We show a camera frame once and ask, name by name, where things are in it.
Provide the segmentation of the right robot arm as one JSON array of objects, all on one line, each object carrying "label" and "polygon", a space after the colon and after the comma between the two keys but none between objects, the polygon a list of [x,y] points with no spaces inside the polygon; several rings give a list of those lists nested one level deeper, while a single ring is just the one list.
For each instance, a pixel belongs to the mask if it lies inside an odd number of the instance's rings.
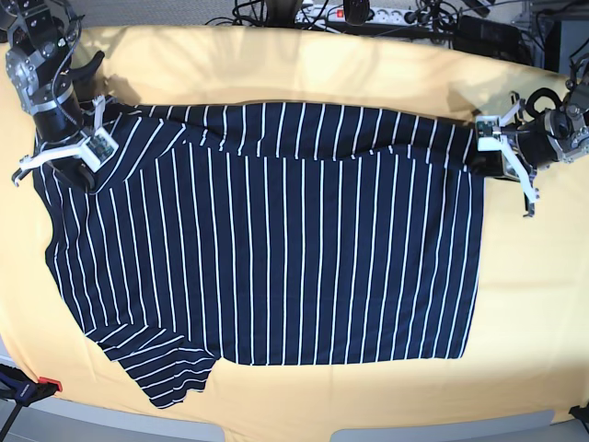
[{"label": "right robot arm", "polygon": [[97,52],[81,67],[71,66],[83,19],[69,2],[58,5],[64,18],[56,17],[46,1],[1,4],[1,31],[9,45],[6,73],[40,138],[33,155],[20,159],[12,181],[20,183],[32,170],[49,166],[68,185],[92,192],[98,171],[119,146],[103,127],[105,97],[94,97],[91,110],[85,111],[75,87],[93,78],[104,53]]}]

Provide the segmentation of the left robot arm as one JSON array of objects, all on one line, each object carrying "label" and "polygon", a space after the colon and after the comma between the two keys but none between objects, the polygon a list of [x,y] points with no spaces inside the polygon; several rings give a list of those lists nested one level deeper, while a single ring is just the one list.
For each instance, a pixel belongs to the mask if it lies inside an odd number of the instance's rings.
[{"label": "left robot arm", "polygon": [[588,154],[588,55],[570,60],[567,94],[541,87],[527,99],[511,93],[513,107],[496,122],[475,123],[480,142],[506,141],[529,178],[554,163],[571,164]]}]

